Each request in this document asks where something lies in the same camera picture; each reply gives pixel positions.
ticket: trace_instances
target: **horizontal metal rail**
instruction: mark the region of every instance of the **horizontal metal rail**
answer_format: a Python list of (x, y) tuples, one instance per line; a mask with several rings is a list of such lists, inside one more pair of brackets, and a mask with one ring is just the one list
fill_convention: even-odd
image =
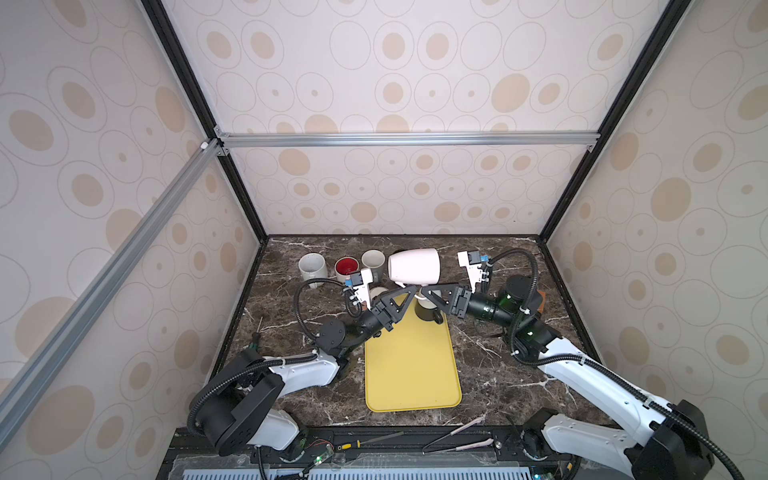
[(10, 392), (0, 402), (0, 452), (184, 201), (205, 167), (220, 153), (223, 152), (218, 141), (208, 140), (205, 149), (199, 150), (184, 165), (122, 247), (70, 308), (68, 315), (48, 337), (48, 342), (17, 375)]
[(394, 147), (403, 145), (594, 145), (596, 131), (504, 131), (354, 134), (221, 134), (225, 148)]

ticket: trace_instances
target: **marble countertop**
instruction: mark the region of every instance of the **marble countertop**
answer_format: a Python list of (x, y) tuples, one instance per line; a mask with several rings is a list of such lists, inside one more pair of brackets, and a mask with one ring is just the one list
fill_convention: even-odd
[[(291, 312), (293, 293), (302, 279), (298, 261), (305, 253), (317, 252), (326, 258), (329, 272), (341, 257), (360, 259), (363, 252), (377, 249), (386, 256), (397, 250), (434, 247), (440, 253), (440, 283), (467, 283), (466, 270), (458, 266), (456, 253), (480, 250), (494, 256), (512, 247), (533, 252), (541, 271), (538, 288), (546, 293), (543, 320), (558, 329), (577, 346), (574, 327), (565, 311), (560, 294), (541, 258), (533, 239), (510, 237), (277, 237), (266, 245), (245, 311), (240, 318), (231, 358), (247, 347), (251, 335), (261, 333), (262, 355), (288, 356), (310, 349), (299, 331)], [(494, 268), (491, 292), (496, 292), (507, 275), (528, 274), (528, 261), (511, 256)], [(385, 286), (394, 288), (387, 280)], [(349, 318), (343, 311), (339, 289), (326, 286), (302, 293), (302, 314), (315, 331), (323, 321)], [(510, 356), (507, 346), (498, 338), (478, 335), (471, 319), (448, 318), (456, 368), (462, 387), (462, 402), (450, 409), (427, 409), (410, 412), (372, 412), (366, 406), (364, 349), (352, 355), (349, 372), (331, 386), (313, 387), (279, 399), (276, 407), (294, 415), (304, 425), (449, 425), (461, 424), (481, 414), (486, 425), (508, 425), (512, 419), (522, 424), (541, 407), (557, 409), (587, 422), (605, 424), (607, 416), (565, 384), (548, 378), (538, 369), (520, 365)], [(483, 333), (494, 326), (479, 325)]]

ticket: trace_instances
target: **wall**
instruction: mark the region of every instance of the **wall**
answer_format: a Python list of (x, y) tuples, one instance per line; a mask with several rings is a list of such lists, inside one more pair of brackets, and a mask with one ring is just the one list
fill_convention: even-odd
[[(666, 1), (164, 4), (222, 130), (311, 133), (596, 130)], [(554, 154), (557, 173), (542, 172), (557, 149), (242, 149), (237, 155), (268, 233), (538, 233), (571, 175), (560, 163), (584, 153), (568, 147)], [(523, 150), (533, 154), (530, 168), (520, 171), (512, 164)], [(424, 151), (431, 151), (432, 163), (417, 168)], [(494, 166), (484, 169), (487, 157), (495, 157), (485, 161)], [(381, 167), (390, 160), (392, 167)], [(364, 165), (350, 168), (355, 162)], [(283, 167), (296, 163), (306, 168)], [(335, 193), (324, 190), (329, 182)], [(443, 193), (443, 182), (446, 190), (456, 186)], [(368, 190), (355, 190), (362, 184)], [(424, 193), (409, 190), (415, 185)], [(356, 216), (360, 201), (366, 213)], [(309, 218), (300, 214), (305, 204), (314, 209)], [(501, 207), (509, 209), (505, 216), (488, 214)]]
[(584, 145), (233, 149), (268, 233), (540, 232)]
[(214, 161), (0, 455), (0, 480), (151, 480), (257, 242)]
[(0, 392), (198, 148), (125, 0), (0, 6)]
[(605, 362), (702, 408), (752, 479), (768, 471), (767, 65), (768, 2), (701, 2), (550, 242)]

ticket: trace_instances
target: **metal bar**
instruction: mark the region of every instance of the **metal bar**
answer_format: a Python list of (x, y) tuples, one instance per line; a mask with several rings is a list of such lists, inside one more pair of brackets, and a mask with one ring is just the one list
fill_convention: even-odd
[(568, 317), (571, 318), (571, 323), (573, 323), (576, 335), (578, 336), (579, 342), (581, 342), (581, 350), (595, 361), (602, 363), (598, 349), (594, 348), (592, 337), (587, 331), (587, 327), (584, 325), (581, 315), (579, 315), (578, 310), (576, 310), (576, 304), (574, 303), (573, 298), (571, 298), (571, 294), (568, 292), (568, 287), (565, 285), (563, 277), (560, 275), (558, 266), (554, 263), (554, 258), (552, 258), (552, 254), (549, 252), (549, 247), (547, 247), (547, 244), (544, 243), (540, 237), (536, 240), (536, 244), (538, 245), (539, 250), (541, 250), (541, 256), (544, 257), (544, 263), (547, 265), (547, 270), (549, 270), (549, 273), (552, 275), (554, 286), (558, 289), (560, 297), (563, 299), (565, 312), (568, 314)]
[(205, 150), (198, 151), (184, 165), (133, 233), (70, 308), (67, 318), (51, 334), (45, 346), (36, 352), (19, 373), (16, 384), (0, 402), (0, 452), (22, 426), (27, 415), (218, 152), (221, 152), (218, 141), (209, 140)]
[(621, 118), (634, 100), (635, 95), (637, 95), (637, 92), (640, 90), (640, 87), (648, 76), (650, 70), (656, 64), (660, 53), (664, 50), (664, 46), (667, 44), (667, 40), (680, 23), (680, 20), (684, 16), (690, 3), (691, 0), (670, 0), (667, 4), (667, 7), (661, 14), (659, 22), (654, 27), (650, 37), (648, 37), (648, 41), (646, 41), (643, 51), (641, 51), (640, 56), (637, 57), (637, 61), (634, 63), (630, 74), (627, 76), (627, 80), (624, 82), (621, 90), (619, 90), (616, 100), (614, 100), (611, 109), (608, 110), (603, 123), (600, 125), (600, 128), (598, 129), (598, 132), (600, 133), (598, 142), (591, 151), (587, 151), (582, 157), (580, 164), (576, 167), (576, 171), (568, 182), (563, 194), (560, 196), (547, 223), (541, 230), (539, 236), (544, 242), (549, 241), (549, 238), (554, 233), (554, 229), (560, 223), (566, 210), (568, 210), (568, 206), (571, 204), (574, 197), (576, 197), (579, 189), (581, 189), (581, 185), (587, 179), (587, 176), (592, 169), (592, 165), (598, 160), (606, 143), (611, 139), (611, 135), (618, 127)]
[(216, 357), (216, 362), (214, 363), (214, 369), (211, 370), (211, 378), (220, 372), (224, 367), (224, 364), (227, 362), (227, 357), (229, 356), (230, 349), (232, 348), (232, 341), (235, 338), (235, 333), (237, 333), (237, 327), (240, 325), (240, 319), (243, 317), (245, 304), (250, 297), (250, 291), (253, 289), (253, 282), (256, 281), (256, 274), (259, 272), (259, 265), (261, 265), (261, 260), (264, 258), (266, 245), (268, 243), (269, 238), (261, 242), (259, 245), (259, 251), (256, 253), (256, 259), (253, 261), (253, 265), (250, 268), (250, 272), (248, 273), (248, 277), (246, 278), (245, 284), (243, 286), (243, 292), (240, 294), (240, 299), (237, 301), (237, 306), (235, 306), (235, 311), (232, 314), (230, 326), (227, 329), (227, 333), (224, 335), (224, 341), (221, 343), (219, 354)]
[[(187, 98), (192, 104), (192, 108), (194, 109), (197, 118), (200, 120), (200, 124), (203, 126), (205, 134), (209, 138), (218, 138), (219, 134), (216, 128), (214, 114), (211, 113), (210, 107), (208, 107), (205, 95), (203, 94), (203, 89), (200, 88), (200, 83), (197, 81), (197, 77), (195, 77), (192, 66), (187, 59), (187, 55), (184, 53), (184, 47), (182, 47), (179, 38), (176, 36), (176, 32), (170, 22), (170, 17), (168, 16), (162, 1), (141, 0), (141, 4), (147, 12), (147, 17), (154, 27), (157, 37), (160, 39), (160, 43), (165, 49), (168, 60), (174, 68), (181, 86), (187, 93)], [(232, 157), (229, 155), (229, 151), (225, 149), (224, 153), (225, 155), (219, 158), (221, 167), (227, 175), (228, 181), (232, 185), (232, 189), (240, 202), (240, 206), (243, 208), (248, 223), (250, 223), (253, 232), (256, 234), (256, 238), (259, 239), (260, 242), (264, 242), (266, 241), (266, 231), (264, 230), (264, 225), (262, 225), (259, 215), (256, 213), (256, 208), (253, 206), (250, 195), (248, 195), (245, 189), (243, 178), (235, 168), (235, 164), (232, 161)]]
[(594, 145), (596, 131), (429, 132), (354, 134), (222, 134), (226, 148), (371, 147), (391, 145)]

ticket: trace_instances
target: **wallpaper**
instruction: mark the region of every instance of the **wallpaper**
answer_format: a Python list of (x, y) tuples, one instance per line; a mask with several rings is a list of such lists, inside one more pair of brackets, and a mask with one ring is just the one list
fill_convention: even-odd
[(154, 480), (257, 242), (209, 166), (0, 455), (0, 479)]
[(165, 0), (222, 130), (595, 130), (666, 0)]
[(606, 364), (698, 405), (751, 480), (768, 472), (766, 127), (768, 2), (701, 2), (550, 242)]
[(0, 395), (199, 147), (126, 0), (0, 4)]
[(234, 148), (267, 233), (538, 233), (584, 145)]

